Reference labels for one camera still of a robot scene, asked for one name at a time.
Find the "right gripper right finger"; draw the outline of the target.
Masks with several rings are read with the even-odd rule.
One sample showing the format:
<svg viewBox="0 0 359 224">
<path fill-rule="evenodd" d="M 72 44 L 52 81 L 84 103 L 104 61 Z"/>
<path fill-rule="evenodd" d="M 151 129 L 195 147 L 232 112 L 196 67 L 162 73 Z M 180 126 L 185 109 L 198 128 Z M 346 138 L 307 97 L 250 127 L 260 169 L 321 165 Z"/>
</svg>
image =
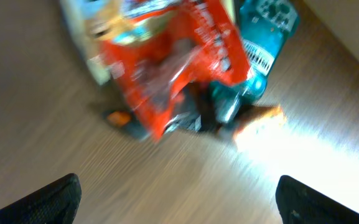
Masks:
<svg viewBox="0 0 359 224">
<path fill-rule="evenodd" d="M 359 213 L 289 175 L 280 177 L 275 199 L 283 224 L 359 224 Z"/>
</svg>

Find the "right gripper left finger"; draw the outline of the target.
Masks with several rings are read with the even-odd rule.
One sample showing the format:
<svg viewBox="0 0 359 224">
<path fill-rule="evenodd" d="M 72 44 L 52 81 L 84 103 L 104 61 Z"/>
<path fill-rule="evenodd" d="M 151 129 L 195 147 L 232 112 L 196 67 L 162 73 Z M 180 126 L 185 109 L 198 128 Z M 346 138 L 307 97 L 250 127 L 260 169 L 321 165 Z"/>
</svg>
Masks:
<svg viewBox="0 0 359 224">
<path fill-rule="evenodd" d="M 0 209 L 0 224 L 73 223 L 81 199 L 80 180 L 69 173 Z"/>
</svg>

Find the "orange small snack box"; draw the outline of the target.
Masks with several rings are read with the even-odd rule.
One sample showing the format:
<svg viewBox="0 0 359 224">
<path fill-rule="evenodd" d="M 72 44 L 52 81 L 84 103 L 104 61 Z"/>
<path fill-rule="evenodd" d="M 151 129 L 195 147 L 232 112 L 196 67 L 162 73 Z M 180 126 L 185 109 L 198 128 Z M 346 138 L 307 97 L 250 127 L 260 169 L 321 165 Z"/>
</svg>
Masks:
<svg viewBox="0 0 359 224">
<path fill-rule="evenodd" d="M 234 120 L 232 140 L 237 150 L 250 148 L 262 134 L 275 133 L 286 123 L 287 118 L 280 105 L 254 106 Z"/>
</svg>

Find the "blue mouthwash bottle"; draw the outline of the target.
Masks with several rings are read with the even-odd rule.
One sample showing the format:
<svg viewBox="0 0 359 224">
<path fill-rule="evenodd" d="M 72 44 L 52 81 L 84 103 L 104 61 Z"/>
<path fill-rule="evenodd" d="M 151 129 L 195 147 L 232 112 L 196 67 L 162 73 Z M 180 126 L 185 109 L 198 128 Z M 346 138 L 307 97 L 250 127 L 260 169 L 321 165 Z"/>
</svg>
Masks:
<svg viewBox="0 0 359 224">
<path fill-rule="evenodd" d="M 263 96 L 276 59 L 300 21 L 288 0 L 235 1 L 234 14 L 252 77 L 232 87 L 210 84 L 215 119 L 220 123 L 231 122 L 243 105 Z"/>
</svg>

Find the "yellow snack bag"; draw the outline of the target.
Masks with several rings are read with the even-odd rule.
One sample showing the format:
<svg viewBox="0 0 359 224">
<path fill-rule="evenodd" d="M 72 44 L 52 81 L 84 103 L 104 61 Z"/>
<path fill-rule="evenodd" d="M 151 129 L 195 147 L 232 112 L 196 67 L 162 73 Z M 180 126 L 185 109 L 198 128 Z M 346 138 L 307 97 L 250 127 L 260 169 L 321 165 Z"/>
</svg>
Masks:
<svg viewBox="0 0 359 224">
<path fill-rule="evenodd" d="M 69 34 L 94 81 L 128 75 L 169 83 L 233 83 L 233 24 L 219 1 L 61 1 Z"/>
</svg>

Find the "dark red snack packet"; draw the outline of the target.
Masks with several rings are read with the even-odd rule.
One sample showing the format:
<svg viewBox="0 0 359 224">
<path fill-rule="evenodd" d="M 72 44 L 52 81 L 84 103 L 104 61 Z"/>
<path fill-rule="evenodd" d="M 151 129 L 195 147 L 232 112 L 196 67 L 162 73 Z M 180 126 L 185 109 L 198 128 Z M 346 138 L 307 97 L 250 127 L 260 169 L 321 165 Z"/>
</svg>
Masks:
<svg viewBox="0 0 359 224">
<path fill-rule="evenodd" d="M 200 95 L 211 83 L 233 87 L 253 74 L 220 1 L 111 1 L 102 14 L 99 53 L 127 104 L 104 117 L 136 139 L 215 128 L 218 106 Z"/>
</svg>

